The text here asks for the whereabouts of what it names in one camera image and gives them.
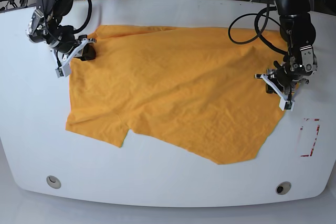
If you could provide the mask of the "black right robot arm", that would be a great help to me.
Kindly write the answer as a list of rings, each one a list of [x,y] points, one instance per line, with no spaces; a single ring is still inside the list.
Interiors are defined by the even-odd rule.
[[[60,23],[72,9],[74,0],[37,0],[36,9],[29,22],[26,34],[33,43],[44,42],[52,51],[56,63],[57,77],[71,74],[73,58],[91,61],[96,58],[94,38],[80,33],[87,27],[92,15],[92,0],[88,1],[88,12],[84,23],[77,29]]]

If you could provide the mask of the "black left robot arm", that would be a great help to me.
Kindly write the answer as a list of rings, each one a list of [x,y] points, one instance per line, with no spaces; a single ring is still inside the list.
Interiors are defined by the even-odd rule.
[[[311,22],[309,0],[274,0],[274,7],[266,7],[255,18],[255,30],[258,30],[259,19],[268,16],[275,10],[279,15],[280,35],[287,43],[287,50],[277,49],[261,36],[260,39],[273,51],[282,54],[282,63],[274,61],[274,68],[267,69],[264,74],[257,74],[257,79],[266,83],[266,92],[279,95],[279,107],[293,110],[295,96],[308,77],[318,68],[317,57],[313,51],[316,30]]]

